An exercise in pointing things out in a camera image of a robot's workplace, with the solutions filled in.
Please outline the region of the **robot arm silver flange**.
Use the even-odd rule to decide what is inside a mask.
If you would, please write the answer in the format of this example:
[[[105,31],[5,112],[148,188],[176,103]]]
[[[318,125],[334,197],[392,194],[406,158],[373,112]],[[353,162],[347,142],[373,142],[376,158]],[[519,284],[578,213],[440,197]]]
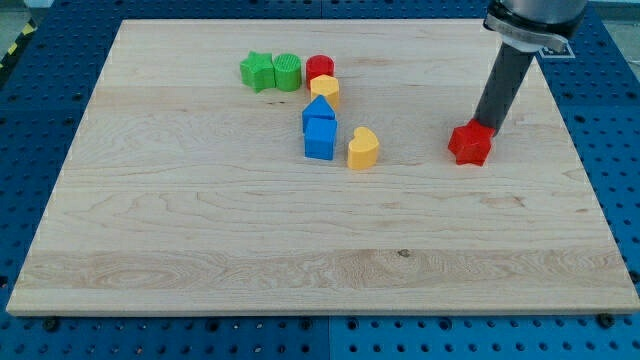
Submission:
[[[525,53],[564,52],[580,26],[587,0],[491,0],[483,26]]]

